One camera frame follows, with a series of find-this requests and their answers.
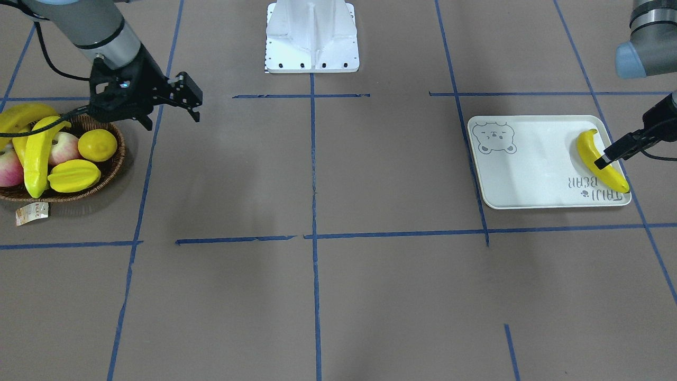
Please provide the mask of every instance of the white tray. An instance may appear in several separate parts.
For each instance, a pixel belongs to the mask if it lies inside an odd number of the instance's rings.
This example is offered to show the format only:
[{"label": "white tray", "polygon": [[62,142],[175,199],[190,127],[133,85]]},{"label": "white tray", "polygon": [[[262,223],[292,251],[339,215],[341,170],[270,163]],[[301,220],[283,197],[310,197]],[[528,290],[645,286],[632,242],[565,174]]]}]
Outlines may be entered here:
[{"label": "white tray", "polygon": [[624,206],[632,199],[594,177],[576,151],[576,138],[591,128],[600,152],[611,144],[596,117],[473,117],[467,128],[482,198],[494,209]]}]

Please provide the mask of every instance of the white metal pedestal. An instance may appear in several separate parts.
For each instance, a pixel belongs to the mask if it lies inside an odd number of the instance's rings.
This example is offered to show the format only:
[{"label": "white metal pedestal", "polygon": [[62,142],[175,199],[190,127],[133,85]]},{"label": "white metal pedestal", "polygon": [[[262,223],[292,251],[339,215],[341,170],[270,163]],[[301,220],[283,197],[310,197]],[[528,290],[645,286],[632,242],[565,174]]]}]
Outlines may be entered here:
[{"label": "white metal pedestal", "polygon": [[268,5],[267,23],[267,72],[358,70],[355,8],[345,0],[278,0]]}]

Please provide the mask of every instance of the plastic fruit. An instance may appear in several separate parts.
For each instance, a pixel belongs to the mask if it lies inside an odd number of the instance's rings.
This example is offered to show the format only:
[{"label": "plastic fruit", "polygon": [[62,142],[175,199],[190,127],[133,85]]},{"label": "plastic fruit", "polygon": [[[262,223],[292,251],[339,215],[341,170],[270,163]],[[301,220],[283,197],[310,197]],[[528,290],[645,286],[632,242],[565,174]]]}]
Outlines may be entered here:
[{"label": "plastic fruit", "polygon": [[118,141],[106,129],[93,129],[85,132],[78,141],[80,155],[91,161],[106,161],[118,149]]},{"label": "plastic fruit", "polygon": [[597,134],[596,129],[589,129],[588,131],[582,132],[576,139],[576,149],[578,150],[578,155],[581,157],[581,160],[583,160],[586,167],[588,167],[588,169],[609,188],[620,193],[630,192],[628,181],[623,174],[618,172],[614,167],[608,165],[604,169],[599,169],[597,168],[597,165],[595,165],[595,160],[601,157],[597,147],[594,145],[595,134]]},{"label": "plastic fruit", "polygon": [[49,164],[59,165],[69,160],[81,159],[78,151],[78,138],[68,132],[57,132],[51,141]]},{"label": "plastic fruit", "polygon": [[[30,127],[26,126],[19,130],[19,132],[29,132]],[[21,165],[24,165],[24,158],[26,157],[26,143],[28,142],[28,136],[21,136],[19,138],[12,138],[12,145],[14,146],[14,151],[16,151],[16,156],[19,157]]]},{"label": "plastic fruit", "polygon": [[[51,106],[43,103],[22,103],[10,107],[0,114],[0,132],[15,133],[28,124],[42,118],[59,115]],[[0,148],[4,148],[12,138],[0,138]]]},{"label": "plastic fruit", "polygon": [[9,144],[0,150],[0,186],[15,186],[24,181],[24,168]]},{"label": "plastic fruit", "polygon": [[101,178],[101,171],[91,161],[75,159],[61,163],[47,177],[52,189],[61,193],[83,191]]},{"label": "plastic fruit", "polygon": [[[33,130],[45,127],[55,122],[59,117],[46,117],[35,124]],[[26,190],[34,199],[39,198],[47,189],[47,162],[51,141],[62,128],[70,128],[70,122],[63,121],[47,131],[31,135],[26,142],[26,156],[24,158],[24,184]]]}]

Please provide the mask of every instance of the blue tape line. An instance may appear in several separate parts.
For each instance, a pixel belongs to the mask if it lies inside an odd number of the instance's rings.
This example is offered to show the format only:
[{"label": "blue tape line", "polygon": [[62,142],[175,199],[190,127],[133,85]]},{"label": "blue tape line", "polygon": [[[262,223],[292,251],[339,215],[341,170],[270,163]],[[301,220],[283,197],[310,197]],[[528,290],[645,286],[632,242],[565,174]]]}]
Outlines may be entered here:
[{"label": "blue tape line", "polygon": [[320,329],[320,270],[318,266],[318,177],[315,160],[315,75],[310,74],[310,155],[313,168],[313,293],[315,298],[315,377],[322,381],[322,339]]},{"label": "blue tape line", "polygon": [[177,239],[176,245],[194,245],[201,243],[233,243],[233,242],[253,242],[253,241],[289,241],[295,238],[295,235],[272,235],[267,237],[233,237],[233,238],[197,238],[197,239]]},{"label": "blue tape line", "polygon": [[677,228],[677,222],[668,224],[649,224],[650,228]]},{"label": "blue tape line", "polygon": [[19,74],[21,63],[23,63],[24,57],[26,57],[26,52],[28,51],[28,46],[30,45],[30,40],[33,38],[34,33],[35,33],[35,25],[33,25],[30,28],[30,32],[28,32],[28,37],[26,38],[24,49],[21,51],[21,54],[19,55],[19,60],[16,62],[16,66],[14,67],[14,72],[12,72],[12,77],[9,79],[9,85],[7,85],[7,90],[5,90],[5,96],[3,97],[4,99],[2,103],[0,103],[0,113],[5,109],[7,99],[9,98],[9,93],[12,92],[12,87],[14,87],[14,81],[16,81],[16,76]]},{"label": "blue tape line", "polygon": [[234,96],[233,99],[259,99],[259,98],[310,98],[309,94],[243,94]]},{"label": "blue tape line", "polygon": [[[489,234],[504,233],[545,233],[558,231],[588,231],[588,230],[621,230],[642,229],[642,224],[622,225],[585,225],[585,226],[547,226],[531,228],[493,228],[487,229]],[[318,239],[348,239],[348,238],[385,238],[385,237],[429,237],[435,235],[474,235],[484,234],[483,229],[460,229],[460,230],[428,230],[428,231],[404,231],[404,232],[378,232],[378,233],[336,233],[319,234]],[[312,235],[303,236],[304,239],[312,239]]]},{"label": "blue tape line", "polygon": [[[171,65],[174,59],[174,52],[176,50],[176,43],[179,38],[179,29],[181,28],[181,14],[183,13],[183,0],[179,0],[179,11],[176,19],[176,25],[174,28],[174,37],[172,39],[171,50],[169,51],[169,61],[167,62],[167,76],[171,72]],[[155,132],[153,133],[153,143],[150,147],[150,156],[148,158],[148,166],[146,168],[146,179],[144,181],[144,191],[141,194],[141,204],[139,206],[139,217],[137,219],[136,229],[134,230],[134,241],[139,239],[141,233],[141,224],[144,219],[144,209],[146,207],[146,197],[148,196],[148,185],[150,183],[150,174],[153,168],[153,155],[155,153],[155,146],[158,140],[158,132],[160,131],[160,124],[162,123],[162,111],[164,106],[160,106],[158,110],[158,118],[155,123]],[[108,366],[108,377],[107,381],[113,380],[113,373],[115,371],[115,363],[117,361],[118,349],[120,347],[120,337],[122,335],[123,323],[125,321],[125,312],[127,310],[127,298],[129,296],[129,288],[131,285],[131,276],[132,276],[132,265],[134,265],[134,260],[136,257],[136,248],[137,245],[133,245],[131,248],[131,253],[129,254],[129,266],[127,267],[127,284],[125,286],[125,301],[123,306],[120,309],[120,315],[118,316],[118,325],[115,329],[115,340],[113,341],[113,350],[110,355],[110,365]]]},{"label": "blue tape line", "polygon": [[643,229],[642,224],[622,225],[587,225],[587,226],[549,226],[533,228],[497,228],[489,229],[490,233],[541,233],[556,231],[588,231],[588,230],[619,230],[619,229]]},{"label": "blue tape line", "polygon": [[449,76],[452,80],[452,88],[454,89],[454,97],[456,99],[456,109],[458,111],[458,118],[461,122],[461,132],[463,133],[463,140],[466,145],[466,150],[468,154],[468,164],[470,166],[471,174],[473,175],[473,183],[475,185],[475,198],[477,198],[477,207],[479,208],[479,215],[482,220],[482,229],[484,229],[484,239],[489,246],[489,231],[487,230],[487,219],[484,215],[484,207],[482,205],[482,199],[479,194],[479,183],[477,182],[477,174],[475,173],[475,167],[473,165],[473,155],[470,148],[470,139],[468,138],[468,132],[465,128],[465,118],[463,117],[463,110],[461,107],[461,100],[458,96],[458,88],[456,87],[456,76],[454,75],[454,65],[452,64],[452,56],[449,53],[449,45],[447,44],[447,33],[444,31],[444,23],[442,22],[442,12],[439,9],[439,0],[435,0],[435,8],[437,10],[437,21],[439,22],[439,30],[442,34],[442,42],[444,44],[444,52],[447,56],[447,65],[449,66]]},{"label": "blue tape line", "polygon": [[[431,230],[431,231],[405,231],[383,233],[338,233],[318,234],[318,239],[346,239],[346,238],[384,238],[384,237],[429,237],[433,235],[473,235],[484,234],[483,229],[468,230]],[[304,239],[312,239],[312,235],[305,235]]]},{"label": "blue tape line", "polygon": [[[590,93],[592,94],[592,99],[594,100],[595,106],[597,107],[597,111],[599,112],[600,119],[604,123],[604,126],[609,133],[609,137],[611,139],[611,142],[613,142],[613,138],[611,137],[611,131],[609,131],[609,126],[607,125],[607,121],[604,118],[604,113],[602,112],[602,108],[599,104],[599,101],[597,100],[597,96],[594,93],[594,90],[592,88],[592,83],[590,82],[590,78],[588,77],[588,72],[586,71],[585,66],[583,65],[583,60],[581,59],[580,54],[578,53],[578,49],[576,48],[576,44],[573,41],[573,37],[571,36],[571,33],[569,32],[569,27],[567,26],[567,22],[564,19],[564,14],[562,13],[562,9],[559,7],[559,3],[557,0],[552,0],[554,3],[554,6],[557,9],[557,13],[559,14],[560,20],[562,20],[562,25],[564,26],[564,30],[567,32],[567,37],[569,38],[569,42],[571,43],[571,47],[573,48],[573,52],[576,55],[576,59],[578,60],[578,64],[581,66],[581,71],[583,72],[583,76],[586,79],[586,83],[588,84],[588,87],[590,88]],[[625,166],[623,163],[620,163],[621,168],[623,171],[625,171]],[[672,280],[670,279],[670,274],[668,274],[667,269],[665,268],[665,264],[663,262],[663,257],[661,256],[660,251],[658,250],[658,246],[656,245],[656,242],[653,238],[653,234],[651,233],[651,228],[649,227],[649,223],[647,222],[646,216],[644,215],[644,212],[642,211],[642,206],[639,203],[639,200],[636,196],[636,193],[634,191],[634,187],[632,186],[632,183],[628,181],[628,184],[630,184],[630,191],[632,194],[635,196],[635,206],[637,207],[637,212],[639,213],[640,217],[642,218],[642,223],[643,226],[645,227],[645,230],[647,232],[647,237],[649,238],[649,241],[651,242],[651,247],[653,248],[653,252],[656,255],[656,259],[658,260],[658,263],[661,267],[661,271],[663,272],[663,276],[665,277],[665,281],[668,283],[668,288],[670,289],[670,293],[672,294],[672,298],[677,304],[677,292],[675,291],[674,285],[672,283]]]},{"label": "blue tape line", "polygon": [[233,99],[260,99],[260,98],[369,98],[372,94],[242,94]]},{"label": "blue tape line", "polygon": [[43,96],[35,98],[8,98],[11,102],[44,102],[44,101],[63,101],[63,100],[89,100],[86,96]]},{"label": "blue tape line", "polygon": [[113,242],[67,242],[67,243],[28,243],[23,245],[0,245],[0,250],[21,249],[61,249],[74,247],[104,247],[104,246],[132,246],[143,241],[113,241]]},{"label": "blue tape line", "polygon": [[602,96],[666,96],[670,92],[595,92]]},{"label": "blue tape line", "polygon": [[515,373],[515,381],[521,381],[519,377],[519,367],[517,367],[517,356],[515,356],[515,347],[512,345],[512,335],[510,334],[510,326],[503,325],[506,331],[506,339],[508,340],[508,349],[510,350],[510,360],[512,361],[512,371]]},{"label": "blue tape line", "polygon": [[137,245],[133,245],[131,247],[131,253],[129,254],[129,264],[127,265],[127,281],[125,282],[125,299],[118,315],[118,324],[115,327],[115,339],[113,340],[113,351],[110,353],[110,365],[108,366],[108,375],[106,377],[107,381],[113,380],[115,363],[118,359],[118,349],[120,348],[120,337],[122,336],[123,332],[125,312],[127,312],[127,300],[129,298],[129,288],[131,287],[132,265],[134,265],[134,259],[136,258],[136,248]]},{"label": "blue tape line", "polygon": [[669,92],[479,92],[479,93],[433,93],[428,92],[432,97],[453,97],[453,96],[590,96],[592,94],[601,96],[666,96]]}]

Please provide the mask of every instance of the black cable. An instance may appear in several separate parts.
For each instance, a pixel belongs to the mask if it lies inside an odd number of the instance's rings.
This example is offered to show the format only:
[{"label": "black cable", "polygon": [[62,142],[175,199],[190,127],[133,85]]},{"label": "black cable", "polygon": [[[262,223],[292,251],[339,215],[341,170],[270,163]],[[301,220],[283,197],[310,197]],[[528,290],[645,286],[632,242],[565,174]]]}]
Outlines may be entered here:
[{"label": "black cable", "polygon": [[644,154],[644,156],[654,159],[654,160],[662,160],[662,161],[677,161],[677,157],[662,157],[662,156],[656,156],[648,153],[647,151],[641,150],[641,153]]},{"label": "black cable", "polygon": [[16,9],[20,10],[21,12],[23,12],[23,13],[24,13],[26,16],[28,16],[28,17],[37,18],[37,19],[39,19],[39,20],[45,20],[45,21],[48,21],[48,20],[49,20],[49,18],[44,18],[44,17],[42,17],[42,16],[40,16],[40,15],[34,13],[32,10],[30,10],[30,8],[29,8],[27,5],[25,5],[25,4],[23,3],[23,1],[21,1],[21,0],[19,0],[19,1],[16,2],[16,3],[12,3],[11,1],[6,1],[6,0],[0,0],[0,5],[7,5],[7,6],[10,6],[10,7],[12,7],[12,8],[16,8]]},{"label": "black cable", "polygon": [[89,78],[78,77],[77,75],[64,73],[61,70],[57,69],[56,66],[54,66],[54,63],[51,61],[51,59],[49,58],[49,54],[47,53],[47,47],[45,46],[45,38],[42,33],[42,27],[40,26],[39,22],[33,22],[33,24],[35,25],[35,31],[38,33],[38,41],[40,41],[40,49],[43,51],[43,56],[45,57],[45,61],[47,61],[47,65],[49,66],[49,68],[53,70],[55,73],[61,75],[62,77],[75,79],[76,81],[89,82]]},{"label": "black cable", "polygon": [[[21,2],[21,1],[19,1],[17,3],[12,3],[11,1],[0,0],[0,5],[8,5],[12,8],[16,8],[16,9],[20,10],[21,12],[23,12],[25,15],[27,15],[28,17],[31,17],[31,18],[36,18],[36,19],[40,19],[40,20],[49,20],[48,18],[44,18],[44,17],[34,13],[33,11],[31,11],[30,8],[27,7],[25,4],[23,4],[23,2]],[[49,68],[51,70],[53,70],[55,73],[57,73],[57,74],[59,74],[63,77],[66,77],[68,79],[74,79],[76,81],[89,82],[89,78],[78,77],[77,75],[64,73],[61,70],[57,69],[56,66],[54,66],[54,63],[51,61],[51,58],[49,58],[49,54],[47,53],[47,46],[45,46],[45,37],[43,36],[43,33],[42,33],[42,26],[37,21],[33,22],[33,24],[35,25],[35,31],[38,34],[38,41],[40,42],[40,49],[43,52],[43,57],[45,57],[45,61],[47,61],[47,65],[49,66]]]},{"label": "black cable", "polygon": [[45,127],[40,127],[39,129],[34,129],[29,132],[16,132],[16,133],[0,133],[0,138],[21,138],[22,136],[31,136],[35,134],[40,134],[41,132],[47,131],[50,128],[55,127],[57,124],[67,121],[71,118],[77,117],[78,115],[87,114],[89,111],[89,106],[80,106],[74,110],[68,111],[63,114],[59,119],[55,120],[53,123],[46,125]]},{"label": "black cable", "polygon": [[[658,123],[658,124],[656,124],[656,125],[652,125],[652,126],[647,130],[647,133],[652,132],[654,129],[656,129],[656,128],[658,128],[658,127],[661,127],[661,126],[663,126],[663,125],[666,125],[666,124],[669,124],[669,123],[675,123],[676,121],[677,121],[677,117],[667,119],[667,120],[662,121],[661,123]],[[654,160],[661,160],[661,161],[677,161],[677,157],[663,157],[663,156],[656,156],[656,155],[652,155],[652,154],[648,153],[646,150],[643,150],[643,149],[640,150],[640,152],[641,152],[644,156],[646,156],[646,157],[648,157],[648,158],[650,158],[650,159],[654,159]]]}]

